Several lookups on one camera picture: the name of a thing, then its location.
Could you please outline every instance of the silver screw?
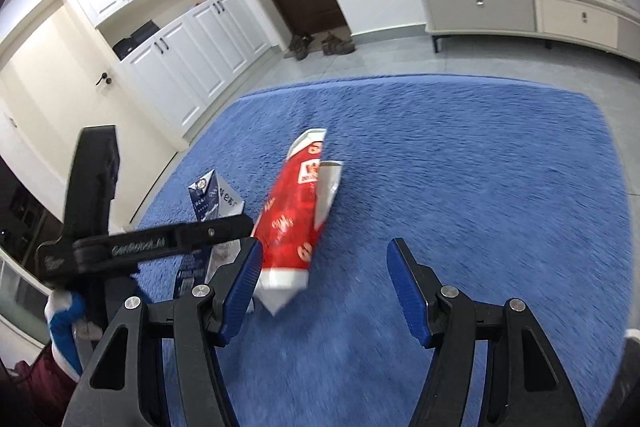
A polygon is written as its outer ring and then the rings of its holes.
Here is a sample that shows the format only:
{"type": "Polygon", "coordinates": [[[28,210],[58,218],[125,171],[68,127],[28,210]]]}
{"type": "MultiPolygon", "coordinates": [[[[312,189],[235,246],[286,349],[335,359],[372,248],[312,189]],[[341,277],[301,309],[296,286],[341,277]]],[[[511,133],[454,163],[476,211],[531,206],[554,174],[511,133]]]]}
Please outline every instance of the silver screw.
{"type": "Polygon", "coordinates": [[[127,310],[135,310],[138,306],[140,306],[140,297],[136,297],[135,295],[124,301],[124,307],[127,310]]]}
{"type": "Polygon", "coordinates": [[[515,312],[523,312],[527,308],[527,305],[520,299],[511,299],[509,301],[509,308],[515,312]]]}
{"type": "Polygon", "coordinates": [[[457,297],[460,294],[460,291],[455,286],[447,284],[446,286],[440,288],[440,293],[442,293],[442,295],[444,295],[445,297],[452,299],[454,297],[457,297]]]}
{"type": "Polygon", "coordinates": [[[210,291],[211,288],[209,288],[208,285],[198,284],[197,286],[193,287],[193,290],[191,290],[191,295],[193,295],[194,297],[206,297],[207,295],[209,295],[210,291]]]}

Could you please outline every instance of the door lever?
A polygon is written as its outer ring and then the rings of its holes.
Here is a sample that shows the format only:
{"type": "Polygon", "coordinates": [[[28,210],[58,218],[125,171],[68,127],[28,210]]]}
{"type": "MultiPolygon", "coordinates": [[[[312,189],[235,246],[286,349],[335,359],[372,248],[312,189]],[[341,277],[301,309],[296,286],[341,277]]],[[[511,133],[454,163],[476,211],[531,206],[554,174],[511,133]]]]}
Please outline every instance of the door lever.
{"type": "Polygon", "coordinates": [[[104,73],[102,73],[100,75],[100,79],[95,83],[95,85],[97,86],[98,84],[101,83],[101,81],[105,81],[107,84],[111,84],[111,77],[108,75],[108,73],[105,71],[104,73]]]}

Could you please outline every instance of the drawer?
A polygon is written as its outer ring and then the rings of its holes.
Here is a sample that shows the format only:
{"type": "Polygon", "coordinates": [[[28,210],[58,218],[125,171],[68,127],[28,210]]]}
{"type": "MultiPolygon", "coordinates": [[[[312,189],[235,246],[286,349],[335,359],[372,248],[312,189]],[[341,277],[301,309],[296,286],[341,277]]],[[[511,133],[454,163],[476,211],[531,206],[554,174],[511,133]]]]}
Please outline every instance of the drawer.
{"type": "Polygon", "coordinates": [[[606,10],[574,0],[536,0],[536,12],[539,32],[618,45],[618,16],[606,10]]]}
{"type": "Polygon", "coordinates": [[[425,0],[435,31],[535,32],[533,0],[425,0]]]}
{"type": "Polygon", "coordinates": [[[640,60],[640,25],[628,19],[618,19],[618,49],[640,60]]]}

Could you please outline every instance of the shoe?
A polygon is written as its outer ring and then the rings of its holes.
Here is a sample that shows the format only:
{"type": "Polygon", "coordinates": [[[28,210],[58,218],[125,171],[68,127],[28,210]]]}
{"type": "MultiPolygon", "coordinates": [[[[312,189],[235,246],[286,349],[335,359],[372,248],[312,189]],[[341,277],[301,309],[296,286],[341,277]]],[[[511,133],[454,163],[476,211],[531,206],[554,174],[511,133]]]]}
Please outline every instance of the shoe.
{"type": "Polygon", "coordinates": [[[296,60],[304,60],[306,58],[309,54],[309,44],[313,39],[309,34],[305,34],[302,37],[300,35],[293,35],[289,49],[293,52],[296,60]]]}
{"type": "Polygon", "coordinates": [[[353,41],[343,41],[331,32],[322,41],[322,52],[325,55],[348,55],[354,51],[356,51],[356,45],[353,41]]]}

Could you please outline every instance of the blue carpet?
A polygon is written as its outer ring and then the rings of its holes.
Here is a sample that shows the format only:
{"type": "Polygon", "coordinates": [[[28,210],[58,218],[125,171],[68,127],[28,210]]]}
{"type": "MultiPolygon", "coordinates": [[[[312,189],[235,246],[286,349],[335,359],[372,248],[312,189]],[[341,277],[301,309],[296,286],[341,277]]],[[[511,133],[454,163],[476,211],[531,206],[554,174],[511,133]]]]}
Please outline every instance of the blue carpet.
{"type": "MultiPolygon", "coordinates": [[[[386,272],[388,241],[472,299],[522,298],[592,423],[622,352],[632,257],[625,185],[587,97],[447,75],[316,82],[250,94],[180,163],[142,227],[194,220],[187,185],[211,168],[255,219],[292,141],[326,127],[345,162],[310,287],[276,317],[248,316],[218,350],[241,427],[406,427],[431,351],[409,334],[386,272]]],[[[142,267],[171,296],[177,259],[142,267]]],[[[477,343],[464,425],[476,425],[486,346],[477,343]]],[[[174,368],[168,387],[181,425],[174,368]]]]}

